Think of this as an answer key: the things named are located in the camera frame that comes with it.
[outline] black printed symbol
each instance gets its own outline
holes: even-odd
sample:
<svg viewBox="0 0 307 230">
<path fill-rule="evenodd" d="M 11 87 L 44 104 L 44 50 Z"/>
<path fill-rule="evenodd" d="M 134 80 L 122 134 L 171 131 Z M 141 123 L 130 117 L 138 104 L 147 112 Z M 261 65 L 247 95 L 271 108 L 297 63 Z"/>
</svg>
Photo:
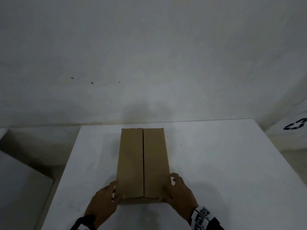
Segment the black printed symbol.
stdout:
<svg viewBox="0 0 307 230">
<path fill-rule="evenodd" d="M 295 130 L 303 127 L 305 125 L 305 122 L 307 122 L 307 118 L 300 119 L 296 121 L 295 123 L 290 123 L 289 125 L 284 127 L 284 130 Z"/>
<path fill-rule="evenodd" d="M 207 215 L 210 214 L 210 212 L 209 212 L 207 209 L 205 209 L 205 208 L 201 209 L 200 212 L 201 212 L 204 216 L 207 216 Z"/>
<path fill-rule="evenodd" d="M 195 224 L 194 230 L 202 230 L 202 228 L 200 226 L 198 226 L 197 224 Z"/>
<path fill-rule="evenodd" d="M 195 221 L 196 221 L 199 225 L 202 225 L 203 220 L 204 220 L 204 217 L 202 217 L 200 214 L 197 214 L 197 216 L 196 216 L 196 218 L 195 218 Z"/>
</svg>

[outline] tabletop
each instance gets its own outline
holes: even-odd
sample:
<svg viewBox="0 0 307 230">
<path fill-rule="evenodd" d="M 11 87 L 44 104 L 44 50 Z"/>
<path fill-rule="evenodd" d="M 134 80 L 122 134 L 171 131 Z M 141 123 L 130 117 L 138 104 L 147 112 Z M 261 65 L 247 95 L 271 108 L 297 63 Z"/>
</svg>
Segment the tabletop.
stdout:
<svg viewBox="0 0 307 230">
<path fill-rule="evenodd" d="M 83 126 L 42 230 L 70 229 L 115 180 L 122 128 L 164 128 L 169 166 L 225 230 L 305 229 L 307 187 L 252 119 Z M 122 205 L 99 229 L 190 229 L 167 204 Z"/>
</svg>

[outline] recycling symbol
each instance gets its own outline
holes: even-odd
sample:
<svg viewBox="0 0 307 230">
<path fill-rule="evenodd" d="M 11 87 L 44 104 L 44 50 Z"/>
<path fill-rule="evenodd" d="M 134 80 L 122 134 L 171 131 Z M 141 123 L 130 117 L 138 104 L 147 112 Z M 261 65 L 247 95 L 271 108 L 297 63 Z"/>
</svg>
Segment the recycling symbol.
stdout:
<svg viewBox="0 0 307 230">
<path fill-rule="evenodd" d="M 299 128 L 301 128 L 301 127 L 303 127 L 305 125 L 305 122 L 307 122 L 307 118 L 300 119 L 300 120 L 296 121 L 295 123 L 290 123 L 289 125 L 285 126 L 284 130 L 299 129 Z"/>
</svg>

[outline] person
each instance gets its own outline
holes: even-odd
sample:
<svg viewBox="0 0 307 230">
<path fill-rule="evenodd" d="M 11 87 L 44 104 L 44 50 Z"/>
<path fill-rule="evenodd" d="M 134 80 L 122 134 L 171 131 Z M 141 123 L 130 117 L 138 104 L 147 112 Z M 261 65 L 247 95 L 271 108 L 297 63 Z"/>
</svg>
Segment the person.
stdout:
<svg viewBox="0 0 307 230">
<path fill-rule="evenodd" d="M 185 185 L 182 177 L 171 173 L 171 180 L 163 189 L 166 196 L 160 197 L 161 202 L 168 203 L 191 226 L 192 230 L 224 230 L 219 221 L 205 207 L 199 206 L 192 191 Z M 91 199 L 84 216 L 79 218 L 71 230 L 97 230 L 115 211 L 124 196 L 112 198 L 116 181 L 100 189 Z"/>
</svg>

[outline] box flap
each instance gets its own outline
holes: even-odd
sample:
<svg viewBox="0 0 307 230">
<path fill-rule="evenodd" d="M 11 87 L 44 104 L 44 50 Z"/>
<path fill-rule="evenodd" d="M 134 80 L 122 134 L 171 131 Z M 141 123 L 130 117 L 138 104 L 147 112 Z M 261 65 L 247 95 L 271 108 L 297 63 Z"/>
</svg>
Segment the box flap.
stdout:
<svg viewBox="0 0 307 230">
<path fill-rule="evenodd" d="M 143 129 L 122 129 L 118 155 L 115 197 L 144 196 Z"/>
<path fill-rule="evenodd" d="M 144 128 L 144 196 L 164 195 L 162 185 L 170 179 L 163 128 Z"/>
</svg>

